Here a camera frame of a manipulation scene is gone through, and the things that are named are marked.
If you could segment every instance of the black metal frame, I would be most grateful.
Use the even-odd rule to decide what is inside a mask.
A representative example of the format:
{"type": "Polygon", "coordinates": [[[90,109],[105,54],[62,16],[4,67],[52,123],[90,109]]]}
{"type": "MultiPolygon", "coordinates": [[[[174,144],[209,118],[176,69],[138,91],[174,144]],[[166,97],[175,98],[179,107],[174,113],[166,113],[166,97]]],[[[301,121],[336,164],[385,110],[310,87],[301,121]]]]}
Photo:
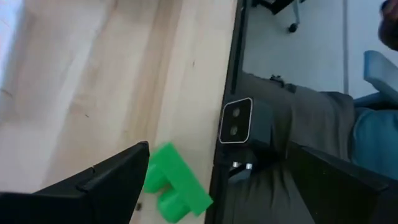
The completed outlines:
{"type": "MultiPolygon", "coordinates": [[[[250,3],[250,0],[238,0],[236,6],[235,25],[229,55],[223,105],[234,97],[238,80],[242,75],[244,43],[246,40],[246,27],[248,23],[248,10],[250,8],[250,3]]],[[[207,210],[205,218],[206,224],[222,222],[229,170],[234,161],[234,157],[236,157],[236,155],[228,153],[223,145],[217,141],[210,183],[210,196],[213,198],[214,203],[207,210]]]]}
{"type": "Polygon", "coordinates": [[[251,6],[256,7],[258,5],[262,5],[269,9],[275,15],[283,10],[286,6],[291,4],[293,1],[295,0],[276,0],[274,3],[269,3],[265,0],[253,0],[251,6]]]}
{"type": "Polygon", "coordinates": [[[128,223],[148,162],[139,142],[33,194],[0,192],[0,223],[128,223]]]}
{"type": "Polygon", "coordinates": [[[287,166],[315,223],[398,222],[398,181],[298,145],[287,166]]]}

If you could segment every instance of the green block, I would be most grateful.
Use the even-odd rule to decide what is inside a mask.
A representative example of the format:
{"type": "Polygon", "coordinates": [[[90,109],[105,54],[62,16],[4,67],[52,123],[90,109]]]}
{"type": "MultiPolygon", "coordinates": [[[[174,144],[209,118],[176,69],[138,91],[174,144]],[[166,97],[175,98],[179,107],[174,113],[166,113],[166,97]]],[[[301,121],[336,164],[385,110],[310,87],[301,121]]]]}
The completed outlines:
{"type": "Polygon", "coordinates": [[[144,190],[156,193],[168,185],[171,188],[158,198],[157,209],[170,223],[177,223],[189,212],[199,216],[213,203],[171,142],[149,159],[144,190]]]}

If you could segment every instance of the wooden table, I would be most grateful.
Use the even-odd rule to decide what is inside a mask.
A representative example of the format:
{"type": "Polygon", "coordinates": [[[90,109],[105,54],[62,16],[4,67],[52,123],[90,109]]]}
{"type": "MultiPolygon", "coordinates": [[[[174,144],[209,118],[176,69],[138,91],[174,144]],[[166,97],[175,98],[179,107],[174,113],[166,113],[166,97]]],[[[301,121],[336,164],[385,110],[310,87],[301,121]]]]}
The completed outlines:
{"type": "MultiPolygon", "coordinates": [[[[173,141],[208,189],[236,1],[27,0],[0,190],[34,192],[140,140],[173,141]]],[[[164,223],[140,201],[132,223],[164,223]]]]}

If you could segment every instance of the floor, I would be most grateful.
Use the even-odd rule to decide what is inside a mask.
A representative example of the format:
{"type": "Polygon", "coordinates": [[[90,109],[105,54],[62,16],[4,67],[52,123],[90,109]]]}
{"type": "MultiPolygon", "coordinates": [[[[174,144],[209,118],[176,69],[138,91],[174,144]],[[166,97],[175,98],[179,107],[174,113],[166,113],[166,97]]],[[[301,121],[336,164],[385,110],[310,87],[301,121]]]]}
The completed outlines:
{"type": "Polygon", "coordinates": [[[276,16],[262,6],[252,8],[243,70],[264,78],[280,75],[318,91],[343,91],[343,1],[308,0],[300,13],[297,32],[289,34],[291,5],[276,16]]]}

